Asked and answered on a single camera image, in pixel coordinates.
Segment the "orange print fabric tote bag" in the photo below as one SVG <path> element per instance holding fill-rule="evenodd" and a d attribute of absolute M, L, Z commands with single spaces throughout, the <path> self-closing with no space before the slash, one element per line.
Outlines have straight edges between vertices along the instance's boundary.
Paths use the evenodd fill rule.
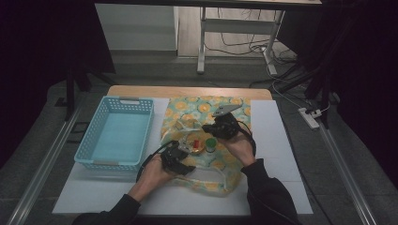
<path fill-rule="evenodd" d="M 213 195 L 227 195 L 239 184 L 241 163 L 221 143 L 214 153 L 208 153 L 205 141 L 212 135 L 202 130 L 202 125 L 214 123 L 212 114 L 223 105 L 237 104 L 240 108 L 232 115 L 247 130 L 251 126 L 251 101 L 244 97 L 172 97 L 161 127 L 161 141 L 199 138 L 204 142 L 200 155 L 189 155 L 182 160 L 187 166 L 195 166 L 192 172 L 180 175 L 173 183 L 195 191 Z"/>

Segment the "person's left hand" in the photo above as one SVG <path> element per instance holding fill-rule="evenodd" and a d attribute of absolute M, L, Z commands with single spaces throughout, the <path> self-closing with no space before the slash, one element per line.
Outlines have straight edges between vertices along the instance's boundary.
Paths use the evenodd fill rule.
<path fill-rule="evenodd" d="M 172 180 L 176 175 L 163 169 L 161 155 L 155 155 L 146 164 L 140 179 L 130 189 L 128 195 L 135 201 L 141 202 L 152 191 Z"/>

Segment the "white power strip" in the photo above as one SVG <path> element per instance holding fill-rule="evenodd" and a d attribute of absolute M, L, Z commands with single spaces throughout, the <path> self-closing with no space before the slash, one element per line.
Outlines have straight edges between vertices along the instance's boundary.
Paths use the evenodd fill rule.
<path fill-rule="evenodd" d="M 319 124 L 316 121 L 316 118 L 322 115 L 320 110 L 308 110 L 306 108 L 299 108 L 298 112 L 311 129 L 319 128 Z"/>

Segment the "white metal desk frame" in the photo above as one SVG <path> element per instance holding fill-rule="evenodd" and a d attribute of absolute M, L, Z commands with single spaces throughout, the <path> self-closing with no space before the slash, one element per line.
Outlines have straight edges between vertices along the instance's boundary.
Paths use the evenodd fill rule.
<path fill-rule="evenodd" d="M 268 21 L 243 21 L 232 19 L 208 19 L 207 9 L 200 11 L 200 43 L 198 49 L 197 73 L 205 72 L 205 37 L 206 33 L 252 34 L 268 35 L 269 43 L 260 50 L 266 60 L 268 73 L 276 75 L 277 70 L 271 59 L 271 51 L 277 34 L 282 24 L 284 11 L 277 10 L 273 22 Z"/>

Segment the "small jar with green lid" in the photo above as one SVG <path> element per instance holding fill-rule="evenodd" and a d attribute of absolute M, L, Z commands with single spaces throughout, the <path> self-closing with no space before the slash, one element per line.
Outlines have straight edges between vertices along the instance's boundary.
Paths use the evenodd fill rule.
<path fill-rule="evenodd" d="M 217 140 L 214 138 L 208 138 L 205 141 L 205 147 L 206 147 L 206 151 L 208 153 L 214 153 L 216 150 L 216 146 L 217 146 Z"/>

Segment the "person's right hand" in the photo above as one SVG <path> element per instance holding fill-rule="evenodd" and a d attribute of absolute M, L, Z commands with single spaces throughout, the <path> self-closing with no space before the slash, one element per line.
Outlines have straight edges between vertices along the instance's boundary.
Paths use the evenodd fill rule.
<path fill-rule="evenodd" d="M 239 132 L 230 140 L 218 139 L 218 141 L 223 144 L 244 167 L 248 167 L 256 161 L 252 145 L 243 133 Z"/>

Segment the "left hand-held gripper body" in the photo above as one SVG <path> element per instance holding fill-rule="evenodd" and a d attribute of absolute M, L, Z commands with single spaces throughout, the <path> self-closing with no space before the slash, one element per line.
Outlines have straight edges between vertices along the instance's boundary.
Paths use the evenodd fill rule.
<path fill-rule="evenodd" d="M 176 165 L 182 163 L 182 160 L 189 155 L 187 152 L 182 151 L 179 146 L 180 144 L 178 141 L 171 141 L 166 146 L 165 150 L 161 152 L 163 168 L 173 173 L 176 172 Z"/>

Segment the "white table mat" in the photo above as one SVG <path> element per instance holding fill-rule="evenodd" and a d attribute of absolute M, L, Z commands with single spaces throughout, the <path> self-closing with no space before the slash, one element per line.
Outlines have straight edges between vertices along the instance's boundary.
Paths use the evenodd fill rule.
<path fill-rule="evenodd" d="M 268 175 L 283 183 L 300 214 L 311 214 L 313 209 L 275 101 L 252 102 L 252 132 L 257 146 L 256 156 L 264 160 Z M 53 212 L 74 215 L 108 211 L 134 183 L 133 172 L 93 171 L 76 163 Z M 248 216 L 247 188 L 245 178 L 227 195 L 205 194 L 168 183 L 146 197 L 139 214 L 148 217 Z"/>

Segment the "black metal stand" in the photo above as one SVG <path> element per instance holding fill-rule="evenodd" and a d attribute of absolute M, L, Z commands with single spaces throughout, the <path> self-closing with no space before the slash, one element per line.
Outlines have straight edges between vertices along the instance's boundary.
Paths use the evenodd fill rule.
<path fill-rule="evenodd" d="M 276 92 L 280 94 L 310 80 L 310 84 L 304 92 L 307 99 L 315 99 L 318 94 L 321 94 L 321 108 L 327 110 L 329 108 L 329 93 L 330 93 L 330 79 L 333 67 L 333 61 L 338 52 L 344 38 L 341 34 L 335 34 L 327 42 L 323 54 L 318 60 L 317 67 L 308 71 L 303 77 L 291 82 L 279 89 Z"/>
<path fill-rule="evenodd" d="M 70 66 L 67 72 L 66 84 L 67 84 L 67 114 L 65 120 L 68 121 L 73 113 L 75 112 L 75 87 L 78 86 L 78 89 L 83 92 L 88 92 L 92 88 L 92 83 L 89 81 L 88 75 L 94 75 L 96 78 L 102 80 L 105 83 L 110 85 L 117 85 L 117 82 L 107 77 L 104 73 L 96 71 L 95 69 L 85 65 L 74 63 Z"/>

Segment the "white cabinet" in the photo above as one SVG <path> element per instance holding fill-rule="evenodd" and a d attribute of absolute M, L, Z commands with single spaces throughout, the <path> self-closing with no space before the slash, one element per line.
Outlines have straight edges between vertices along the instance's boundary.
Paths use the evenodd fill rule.
<path fill-rule="evenodd" d="M 178 7 L 117 4 L 95 7 L 111 50 L 177 50 Z"/>

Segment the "round tin with red centre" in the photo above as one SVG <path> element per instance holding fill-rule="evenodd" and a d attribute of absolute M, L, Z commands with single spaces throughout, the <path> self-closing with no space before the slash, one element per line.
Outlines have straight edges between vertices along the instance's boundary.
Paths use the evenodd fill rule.
<path fill-rule="evenodd" d="M 204 151 L 204 142 L 199 138 L 188 138 L 186 144 L 192 155 L 200 155 Z"/>

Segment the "aluminium rail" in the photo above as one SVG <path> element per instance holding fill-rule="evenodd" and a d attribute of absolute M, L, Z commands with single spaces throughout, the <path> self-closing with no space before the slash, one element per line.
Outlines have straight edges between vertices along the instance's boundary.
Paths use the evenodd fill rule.
<path fill-rule="evenodd" d="M 367 203 L 359 185 L 357 184 L 353 173 L 350 171 L 348 164 L 345 161 L 344 156 L 342 155 L 342 152 L 340 151 L 340 148 L 332 133 L 323 124 L 320 125 L 319 132 L 329 150 L 329 154 L 334 162 L 336 170 L 340 174 L 344 186 L 352 199 L 362 224 L 377 225 L 375 215 L 372 212 L 369 203 Z"/>
<path fill-rule="evenodd" d="M 35 171 L 6 225 L 24 225 L 26 222 L 81 110 L 82 102 L 79 102 L 69 120 L 64 122 L 63 126 L 58 131 L 51 147 L 47 150 L 44 159 L 40 162 L 38 169 Z"/>

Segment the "light blue plastic basket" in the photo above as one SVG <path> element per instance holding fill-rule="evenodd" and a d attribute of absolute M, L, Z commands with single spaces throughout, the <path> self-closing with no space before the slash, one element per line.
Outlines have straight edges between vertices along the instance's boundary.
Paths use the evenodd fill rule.
<path fill-rule="evenodd" d="M 153 117 L 151 98 L 103 97 L 74 160 L 89 170 L 138 172 Z"/>

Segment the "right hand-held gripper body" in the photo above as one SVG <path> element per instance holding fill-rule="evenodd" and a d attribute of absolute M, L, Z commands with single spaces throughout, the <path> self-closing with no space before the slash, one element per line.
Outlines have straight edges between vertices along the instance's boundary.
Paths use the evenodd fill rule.
<path fill-rule="evenodd" d="M 212 134 L 216 138 L 230 140 L 238 134 L 239 125 L 237 119 L 232 115 L 232 111 L 240 108 L 240 105 L 223 105 L 220 106 L 213 114 L 214 123 L 219 131 Z"/>

